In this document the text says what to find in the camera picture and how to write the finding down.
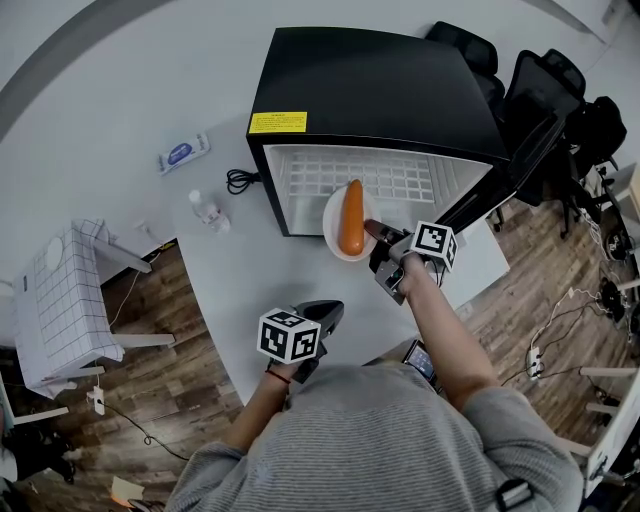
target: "orange carrot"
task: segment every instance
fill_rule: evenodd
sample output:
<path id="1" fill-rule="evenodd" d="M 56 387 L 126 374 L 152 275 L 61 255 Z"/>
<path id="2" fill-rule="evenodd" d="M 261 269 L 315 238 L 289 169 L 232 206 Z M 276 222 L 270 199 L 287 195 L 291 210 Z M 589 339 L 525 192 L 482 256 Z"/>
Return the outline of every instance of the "orange carrot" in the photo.
<path id="1" fill-rule="evenodd" d="M 340 249 L 349 256 L 357 256 L 364 249 L 364 209 L 362 183 L 359 180 L 349 184 L 344 198 Z"/>

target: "table leg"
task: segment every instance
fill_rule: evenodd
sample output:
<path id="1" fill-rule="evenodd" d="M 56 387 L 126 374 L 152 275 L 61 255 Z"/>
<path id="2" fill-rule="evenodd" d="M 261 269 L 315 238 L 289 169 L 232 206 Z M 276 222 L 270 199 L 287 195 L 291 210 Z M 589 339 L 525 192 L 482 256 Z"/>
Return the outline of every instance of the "table leg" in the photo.
<path id="1" fill-rule="evenodd" d="M 603 414 L 610 414 L 611 416 L 615 416 L 615 414 L 618 412 L 617 407 L 613 407 L 611 405 L 597 404 L 595 402 L 589 402 L 586 405 L 585 409 L 591 412 L 601 412 Z"/>
<path id="2" fill-rule="evenodd" d="M 31 423 L 32 421 L 46 420 L 47 418 L 53 418 L 55 416 L 60 416 L 61 414 L 67 414 L 68 412 L 69 409 L 67 407 L 61 407 L 60 409 L 54 409 L 53 411 L 28 414 L 27 416 L 14 416 L 13 424 L 22 425 L 23 423 Z"/>
<path id="3" fill-rule="evenodd" d="M 113 338 L 122 348 L 156 347 L 176 341 L 173 334 L 114 334 Z"/>
<path id="4" fill-rule="evenodd" d="M 129 268 L 139 270 L 144 274 L 151 272 L 151 265 L 146 261 L 129 254 L 127 251 L 124 251 L 119 247 L 109 245 L 108 243 L 96 238 L 93 241 L 93 248 L 110 260 L 118 261 Z"/>
<path id="5" fill-rule="evenodd" d="M 589 377 L 633 377 L 637 368 L 581 368 L 580 375 Z"/>
<path id="6" fill-rule="evenodd" d="M 569 441 L 564 437 L 558 438 L 560 442 L 564 445 L 564 447 L 569 450 L 571 453 L 575 453 L 576 455 L 580 455 L 582 457 L 588 457 L 591 453 L 591 447 L 586 446 L 580 443 L 574 443 L 573 441 Z"/>
<path id="7" fill-rule="evenodd" d="M 102 375 L 104 373 L 103 366 L 91 366 L 90 368 L 79 368 L 77 370 L 69 370 L 61 375 L 52 375 L 43 380 L 43 382 L 51 383 L 58 380 L 78 379 L 80 377 L 90 377 L 91 375 Z"/>

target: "phone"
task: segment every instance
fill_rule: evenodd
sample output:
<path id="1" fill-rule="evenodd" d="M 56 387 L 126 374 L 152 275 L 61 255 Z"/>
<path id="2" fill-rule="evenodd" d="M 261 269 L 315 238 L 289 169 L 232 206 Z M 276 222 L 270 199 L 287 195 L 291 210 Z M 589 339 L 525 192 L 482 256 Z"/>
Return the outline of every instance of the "phone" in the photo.
<path id="1" fill-rule="evenodd" d="M 418 339 L 413 340 L 411 348 L 407 352 L 407 355 L 404 356 L 402 362 L 413 366 L 425 379 L 427 379 L 429 384 L 435 387 L 436 371 L 433 368 L 431 357 L 429 357 L 422 341 Z"/>

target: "floor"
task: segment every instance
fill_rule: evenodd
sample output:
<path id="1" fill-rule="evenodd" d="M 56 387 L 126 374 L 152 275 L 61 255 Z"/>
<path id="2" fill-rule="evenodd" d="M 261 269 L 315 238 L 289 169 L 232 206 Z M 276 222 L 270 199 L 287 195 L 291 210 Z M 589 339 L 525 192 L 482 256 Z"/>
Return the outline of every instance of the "floor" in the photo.
<path id="1" fill-rule="evenodd" d="M 480 337 L 501 380 L 523 369 L 532 336 L 569 286 L 595 293 L 601 272 L 609 272 L 604 265 L 600 269 L 601 253 L 584 224 L 575 227 L 568 240 L 560 239 L 557 206 L 533 209 L 514 201 L 505 207 L 505 216 L 497 239 L 511 271 L 459 311 Z M 623 279 L 630 275 L 622 265 L 612 265 Z M 162 254 L 153 266 L 154 272 L 138 278 L 114 330 L 172 332 L 179 344 L 170 349 L 131 350 L 122 363 L 100 361 L 107 369 L 100 385 L 107 404 L 188 456 L 216 439 L 238 414 L 241 403 L 206 330 L 179 248 Z M 109 318 L 115 316 L 134 275 L 128 272 L 104 287 Z M 588 300 L 576 294 L 565 299 L 558 312 Z M 590 309 L 580 313 L 558 318 L 538 340 L 545 346 L 568 332 L 545 353 L 545 375 L 580 365 L 634 366 L 626 326 L 616 329 L 611 320 Z M 3 375 L 12 369 L 6 360 L 0 364 L 5 365 Z M 77 390 L 63 393 L 58 402 L 71 413 L 53 422 L 55 429 L 80 447 L 76 484 L 69 487 L 56 474 L 39 474 L 31 479 L 36 494 L 27 482 L 20 483 L 34 511 L 124 510 L 109 499 L 114 475 L 143 485 L 146 498 L 165 501 L 180 475 L 184 462 L 155 443 L 146 446 L 144 435 L 126 420 L 109 411 L 104 417 L 92 412 L 85 394 L 95 383 L 95 378 L 82 379 Z M 596 384 L 607 387 L 602 379 Z M 576 370 L 535 384 L 520 374 L 506 385 L 525 393 L 557 434 L 587 444 L 597 438 L 600 418 L 583 412 L 585 403 L 594 400 L 593 388 Z M 16 402 L 31 406 L 23 389 L 11 390 L 23 394 L 22 398 L 16 395 Z"/>

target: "hand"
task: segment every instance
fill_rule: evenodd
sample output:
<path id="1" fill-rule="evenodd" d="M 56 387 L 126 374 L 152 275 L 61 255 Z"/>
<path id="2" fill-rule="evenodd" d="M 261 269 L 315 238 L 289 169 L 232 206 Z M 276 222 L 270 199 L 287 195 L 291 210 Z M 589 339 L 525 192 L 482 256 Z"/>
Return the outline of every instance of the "hand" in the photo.
<path id="1" fill-rule="evenodd" d="M 417 254 L 410 254 L 402 260 L 402 268 L 404 269 L 404 277 L 400 281 L 398 290 L 405 297 L 409 297 L 414 290 L 424 286 L 426 280 L 430 280 L 431 276 L 425 268 L 425 263 L 422 258 Z"/>

